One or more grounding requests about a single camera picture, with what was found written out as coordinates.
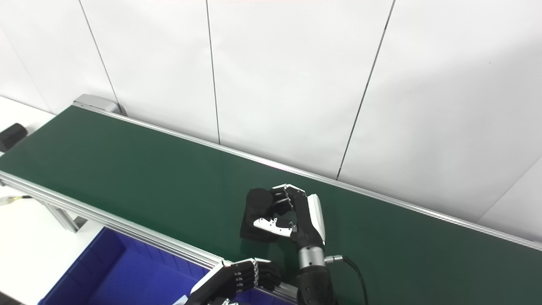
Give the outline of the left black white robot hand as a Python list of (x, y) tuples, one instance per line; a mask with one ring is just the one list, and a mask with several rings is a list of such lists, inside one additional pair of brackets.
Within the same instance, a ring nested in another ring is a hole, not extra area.
[(278, 266), (267, 259), (248, 258), (233, 263), (221, 261), (192, 287), (184, 303), (222, 305), (238, 293), (254, 288), (274, 291), (281, 282)]

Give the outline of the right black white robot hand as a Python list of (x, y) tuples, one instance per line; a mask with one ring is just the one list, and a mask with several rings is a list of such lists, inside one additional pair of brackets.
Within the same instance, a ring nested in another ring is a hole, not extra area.
[(291, 184), (263, 189), (252, 206), (248, 224), (270, 234), (292, 239), (298, 249), (324, 248), (326, 232), (323, 210), (317, 194)]

